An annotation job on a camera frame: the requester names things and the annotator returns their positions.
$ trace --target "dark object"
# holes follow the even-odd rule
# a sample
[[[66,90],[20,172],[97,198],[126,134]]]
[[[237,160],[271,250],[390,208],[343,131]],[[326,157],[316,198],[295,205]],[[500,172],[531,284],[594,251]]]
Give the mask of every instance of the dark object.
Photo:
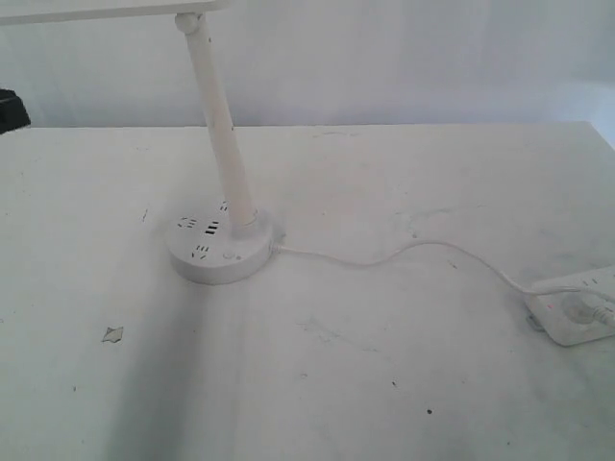
[[[30,125],[30,117],[14,91],[0,89],[0,134]]]

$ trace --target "lamp base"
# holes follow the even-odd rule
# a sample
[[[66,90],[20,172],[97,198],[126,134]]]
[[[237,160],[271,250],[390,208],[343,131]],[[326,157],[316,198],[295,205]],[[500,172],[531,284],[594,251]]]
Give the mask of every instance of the lamp base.
[[[219,285],[251,276],[273,251],[274,226],[266,213],[232,229],[226,202],[171,223],[166,244],[175,270],[196,283]]]

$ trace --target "electrical socket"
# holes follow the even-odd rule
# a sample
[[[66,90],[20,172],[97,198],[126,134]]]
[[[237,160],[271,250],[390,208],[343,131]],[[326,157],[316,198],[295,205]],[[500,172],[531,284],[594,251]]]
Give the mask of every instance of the electrical socket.
[[[531,289],[557,286],[592,288],[607,295],[615,296],[615,266],[572,274],[558,279],[541,280],[536,282]],[[587,317],[588,306],[595,302],[591,300],[593,298],[596,297],[581,293],[526,296],[526,304],[533,314],[533,321],[537,321],[557,344],[573,346],[615,334],[615,328],[607,327]]]

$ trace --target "white cable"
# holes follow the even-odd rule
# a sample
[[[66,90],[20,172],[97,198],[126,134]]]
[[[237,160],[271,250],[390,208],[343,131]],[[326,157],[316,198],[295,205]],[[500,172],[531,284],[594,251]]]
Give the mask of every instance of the white cable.
[[[558,293],[585,293],[585,294],[589,294],[589,295],[598,296],[599,298],[601,298],[601,299],[603,299],[603,300],[605,300],[605,301],[607,301],[609,303],[615,303],[615,298],[613,298],[612,296],[609,296],[609,295],[607,295],[605,293],[602,293],[602,292],[600,292],[598,290],[593,290],[591,288],[581,288],[581,287],[578,287],[578,286],[556,286],[556,287],[542,288],[542,289],[536,289],[536,290],[530,290],[530,289],[524,288],[519,283],[517,283],[516,281],[511,279],[509,276],[507,276],[504,272],[500,271],[499,269],[496,269],[489,262],[485,261],[482,257],[480,257],[478,255],[474,255],[474,254],[468,252],[467,250],[464,250],[463,248],[458,247],[454,243],[445,242],[443,240],[413,240],[412,242],[409,242],[406,245],[404,245],[399,250],[396,250],[395,252],[393,252],[391,255],[383,257],[383,258],[380,258],[380,259],[376,259],[375,261],[371,261],[371,262],[350,261],[350,260],[347,260],[347,259],[342,259],[342,258],[339,258],[339,257],[336,257],[336,256],[331,256],[331,255],[325,255],[325,254],[318,253],[318,252],[311,252],[311,251],[305,251],[305,250],[296,250],[294,248],[289,248],[289,247],[286,247],[284,245],[277,245],[276,246],[276,250],[278,250],[280,252],[286,252],[286,253],[295,254],[295,255],[308,255],[308,256],[321,257],[321,258],[326,259],[328,261],[336,262],[338,264],[343,264],[345,266],[351,266],[351,267],[373,267],[373,266],[378,266],[378,265],[384,264],[385,262],[391,260],[392,258],[394,258],[397,255],[400,255],[403,252],[406,252],[407,250],[410,250],[410,249],[416,248],[416,247],[422,247],[424,245],[439,245],[439,246],[442,246],[442,247],[449,247],[449,248],[453,248],[453,249],[457,250],[458,252],[461,252],[461,253],[463,253],[463,254],[465,254],[467,256],[470,256],[474,260],[480,262],[482,265],[484,265],[487,268],[489,268],[496,276],[498,276],[510,288],[512,288],[513,290],[518,291],[519,293],[522,293],[524,295],[546,296],[546,295],[555,295],[555,294],[558,294]],[[606,325],[615,325],[615,314],[613,314],[613,312],[611,312],[608,309],[603,309],[602,310],[602,314],[595,315],[595,318],[599,322],[604,323]]]

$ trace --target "table surface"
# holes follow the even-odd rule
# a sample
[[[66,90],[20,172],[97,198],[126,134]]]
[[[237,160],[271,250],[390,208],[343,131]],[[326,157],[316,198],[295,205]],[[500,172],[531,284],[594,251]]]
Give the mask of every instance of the table surface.
[[[615,154],[588,124],[237,133],[287,245],[442,238],[523,283],[615,264]],[[162,239],[217,197],[205,129],[31,129],[0,153],[3,459],[612,459],[615,340],[560,348],[467,257],[276,255],[195,285]]]
[[[209,12],[230,3],[231,0],[0,0],[0,26]]]

